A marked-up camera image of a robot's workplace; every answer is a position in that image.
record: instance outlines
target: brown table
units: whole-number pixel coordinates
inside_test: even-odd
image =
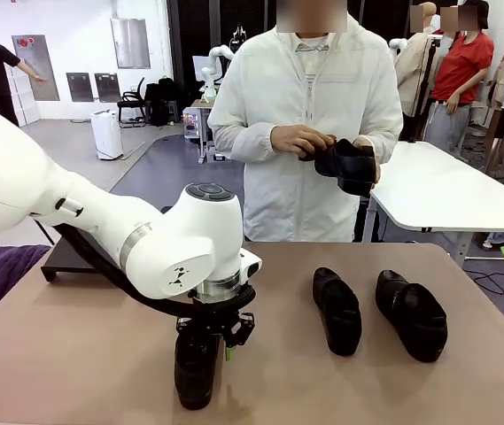
[[[41,424],[504,424],[504,316],[434,245],[252,243],[264,267],[248,311],[256,329],[223,363],[210,406],[174,391],[174,318],[92,275],[52,284],[35,267],[0,303],[0,421]],[[311,298],[331,267],[361,302],[363,335],[331,354]],[[379,272],[429,287],[448,343],[425,365],[377,311]]]

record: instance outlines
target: office chair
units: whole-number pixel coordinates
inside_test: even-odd
[[[145,77],[139,81],[139,85],[137,86],[137,92],[134,91],[125,91],[123,95],[121,95],[121,101],[118,102],[118,122],[120,123],[121,128],[139,128],[145,127],[147,125],[147,119],[145,118],[145,99],[143,99],[141,90],[142,84],[145,80]],[[137,117],[133,121],[122,121],[121,120],[121,110],[123,108],[130,108],[139,110],[142,113],[141,117]]]

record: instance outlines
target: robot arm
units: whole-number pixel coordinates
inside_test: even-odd
[[[216,67],[216,58],[223,56],[227,60],[232,60],[234,58],[234,53],[226,45],[220,47],[214,47],[210,50],[208,54],[208,66],[202,68],[202,75],[205,77],[205,94],[203,98],[206,102],[210,102],[216,98],[216,88],[214,87],[213,75],[218,73]]]
[[[28,215],[90,233],[147,298],[196,290],[204,303],[225,301],[261,266],[241,248],[239,202],[223,188],[190,185],[161,214],[142,199],[112,195],[66,171],[0,117],[0,231]]]

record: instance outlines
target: white table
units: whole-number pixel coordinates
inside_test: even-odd
[[[504,185],[426,142],[399,142],[372,190],[363,242],[370,242],[376,204],[400,228],[458,232],[450,252],[459,266],[474,232],[504,232]]]

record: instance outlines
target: jacket sleeve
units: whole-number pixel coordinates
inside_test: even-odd
[[[260,162],[274,157],[271,131],[275,124],[258,122],[248,126],[242,87],[243,52],[236,54],[222,82],[208,118],[216,150],[241,162]]]
[[[377,55],[360,134],[372,143],[377,162],[383,164],[392,156],[403,128],[403,114],[392,56],[385,43]]]

